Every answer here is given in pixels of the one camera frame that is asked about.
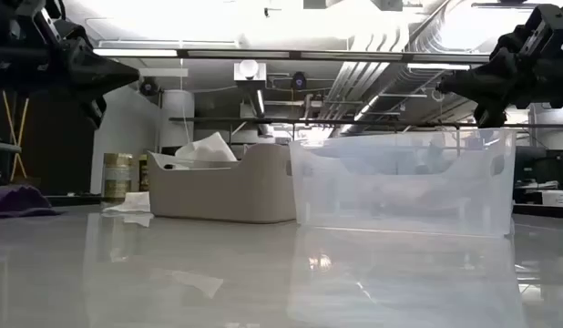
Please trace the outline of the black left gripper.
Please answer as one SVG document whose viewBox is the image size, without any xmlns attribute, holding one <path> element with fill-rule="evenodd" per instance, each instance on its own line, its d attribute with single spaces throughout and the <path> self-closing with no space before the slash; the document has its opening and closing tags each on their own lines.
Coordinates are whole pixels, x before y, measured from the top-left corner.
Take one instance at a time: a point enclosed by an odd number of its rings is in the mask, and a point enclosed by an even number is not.
<svg viewBox="0 0 563 328">
<path fill-rule="evenodd" d="M 63 0 L 0 0 L 0 89 L 57 90 L 76 97 L 94 128 L 106 93 L 139 80 L 139 72 L 97 55 L 85 28 L 67 20 Z"/>
</svg>

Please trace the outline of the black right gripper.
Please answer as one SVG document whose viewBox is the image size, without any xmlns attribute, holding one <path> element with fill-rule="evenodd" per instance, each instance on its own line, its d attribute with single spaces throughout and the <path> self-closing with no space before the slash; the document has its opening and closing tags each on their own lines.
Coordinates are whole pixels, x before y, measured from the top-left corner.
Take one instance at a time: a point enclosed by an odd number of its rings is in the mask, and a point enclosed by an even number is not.
<svg viewBox="0 0 563 328">
<path fill-rule="evenodd" d="M 537 5 L 525 24 L 497 40 L 487 63 L 443 77 L 438 91 L 478 103 L 479 128 L 502 127 L 507 104 L 563 107 L 563 6 Z"/>
</svg>

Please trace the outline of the clear bottle yellow cap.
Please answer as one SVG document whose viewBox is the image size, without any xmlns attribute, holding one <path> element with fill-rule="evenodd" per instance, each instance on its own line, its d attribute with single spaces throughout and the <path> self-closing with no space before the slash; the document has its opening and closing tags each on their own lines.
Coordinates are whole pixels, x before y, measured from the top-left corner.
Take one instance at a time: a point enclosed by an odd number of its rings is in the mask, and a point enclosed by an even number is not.
<svg viewBox="0 0 563 328">
<path fill-rule="evenodd" d="M 102 172 L 102 197 L 120 201 L 131 190 L 133 157 L 128 153 L 105 153 Z"/>
</svg>

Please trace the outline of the yellow lid spice jar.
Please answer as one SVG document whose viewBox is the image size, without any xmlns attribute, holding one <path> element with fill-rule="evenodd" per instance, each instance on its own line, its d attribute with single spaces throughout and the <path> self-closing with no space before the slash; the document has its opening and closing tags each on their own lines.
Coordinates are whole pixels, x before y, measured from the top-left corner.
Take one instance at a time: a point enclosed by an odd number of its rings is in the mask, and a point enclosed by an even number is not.
<svg viewBox="0 0 563 328">
<path fill-rule="evenodd" d="M 149 190 L 147 154 L 141 154 L 138 158 L 138 190 Z"/>
</svg>

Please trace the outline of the white box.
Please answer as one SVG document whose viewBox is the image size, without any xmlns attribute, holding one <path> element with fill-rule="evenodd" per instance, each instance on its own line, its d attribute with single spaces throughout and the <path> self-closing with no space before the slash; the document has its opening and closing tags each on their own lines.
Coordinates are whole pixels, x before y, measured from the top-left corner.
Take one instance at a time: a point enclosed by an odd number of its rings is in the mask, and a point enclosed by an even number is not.
<svg viewBox="0 0 563 328">
<path fill-rule="evenodd" d="M 563 207 L 563 190 L 542 190 L 541 199 L 544 206 Z"/>
</svg>

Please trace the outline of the white cloth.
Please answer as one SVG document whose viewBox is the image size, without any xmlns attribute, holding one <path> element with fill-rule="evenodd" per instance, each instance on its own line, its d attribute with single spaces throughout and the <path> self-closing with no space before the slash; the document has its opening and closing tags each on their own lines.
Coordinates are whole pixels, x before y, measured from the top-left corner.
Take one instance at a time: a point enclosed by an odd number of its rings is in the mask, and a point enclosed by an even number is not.
<svg viewBox="0 0 563 328">
<path fill-rule="evenodd" d="M 149 152 L 145 164 L 148 190 L 128 193 L 106 212 L 208 218 L 221 176 L 229 174 L 239 161 L 215 132 L 176 149 L 173 155 Z"/>
</svg>

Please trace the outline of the purple cloth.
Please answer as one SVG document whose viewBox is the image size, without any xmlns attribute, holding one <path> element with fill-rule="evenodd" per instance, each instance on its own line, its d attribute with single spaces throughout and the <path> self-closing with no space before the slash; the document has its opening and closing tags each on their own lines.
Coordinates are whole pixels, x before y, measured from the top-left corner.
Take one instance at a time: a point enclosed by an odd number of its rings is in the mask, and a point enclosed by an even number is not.
<svg viewBox="0 0 563 328">
<path fill-rule="evenodd" d="M 0 219 L 57 215 L 49 200 L 35 187 L 0 186 Z"/>
</svg>

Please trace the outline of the clear plastic bin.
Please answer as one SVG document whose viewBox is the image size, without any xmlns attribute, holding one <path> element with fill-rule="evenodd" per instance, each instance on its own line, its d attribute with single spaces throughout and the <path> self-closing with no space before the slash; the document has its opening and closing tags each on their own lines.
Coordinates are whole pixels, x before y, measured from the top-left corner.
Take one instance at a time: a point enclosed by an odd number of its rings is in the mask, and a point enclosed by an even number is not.
<svg viewBox="0 0 563 328">
<path fill-rule="evenodd" d="M 506 128 L 299 140 L 300 224 L 502 237 L 511 232 L 516 134 Z"/>
</svg>

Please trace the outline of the grey plastic bin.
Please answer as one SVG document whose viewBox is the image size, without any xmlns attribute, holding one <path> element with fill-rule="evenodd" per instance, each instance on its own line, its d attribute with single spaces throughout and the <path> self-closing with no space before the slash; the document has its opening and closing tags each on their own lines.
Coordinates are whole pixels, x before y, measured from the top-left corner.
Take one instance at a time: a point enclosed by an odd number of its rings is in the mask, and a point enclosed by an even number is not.
<svg viewBox="0 0 563 328">
<path fill-rule="evenodd" d="M 240 161 L 148 154 L 151 212 L 158 217 L 279 223 L 296 219 L 290 149 L 255 144 Z"/>
</svg>

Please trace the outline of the overhead rig rail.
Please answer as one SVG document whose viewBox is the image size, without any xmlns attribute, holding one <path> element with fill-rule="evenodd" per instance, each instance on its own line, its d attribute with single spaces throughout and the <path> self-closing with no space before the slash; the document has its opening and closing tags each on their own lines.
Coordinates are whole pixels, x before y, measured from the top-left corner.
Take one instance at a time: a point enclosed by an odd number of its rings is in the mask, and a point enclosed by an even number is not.
<svg viewBox="0 0 563 328">
<path fill-rule="evenodd" d="M 413 53 L 413 52 L 353 52 L 310 50 L 257 50 L 257 49 L 129 49 L 96 48 L 100 56 L 128 58 L 183 58 L 183 59 L 256 59 L 337 62 L 387 62 L 387 63 L 443 63 L 484 64 L 488 55 Z"/>
</svg>

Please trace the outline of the black background rail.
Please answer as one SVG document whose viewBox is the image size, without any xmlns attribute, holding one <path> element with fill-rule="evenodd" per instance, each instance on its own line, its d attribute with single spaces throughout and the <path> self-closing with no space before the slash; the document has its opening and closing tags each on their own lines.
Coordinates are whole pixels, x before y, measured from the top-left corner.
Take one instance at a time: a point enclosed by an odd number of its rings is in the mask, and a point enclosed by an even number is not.
<svg viewBox="0 0 563 328">
<path fill-rule="evenodd" d="M 417 128 L 435 128 L 435 127 L 452 127 L 452 128 L 478 128 L 476 123 L 464 122 L 444 122 L 444 121 L 408 121 L 408 120 L 328 120 L 328 119 L 292 119 L 292 118 L 169 118 L 172 123 L 251 123 L 251 124 L 321 124 L 331 126 L 352 125 L 364 127 L 417 127 Z M 505 123 L 504 128 L 541 128 L 541 129 L 563 129 L 563 124 L 560 123 Z"/>
</svg>

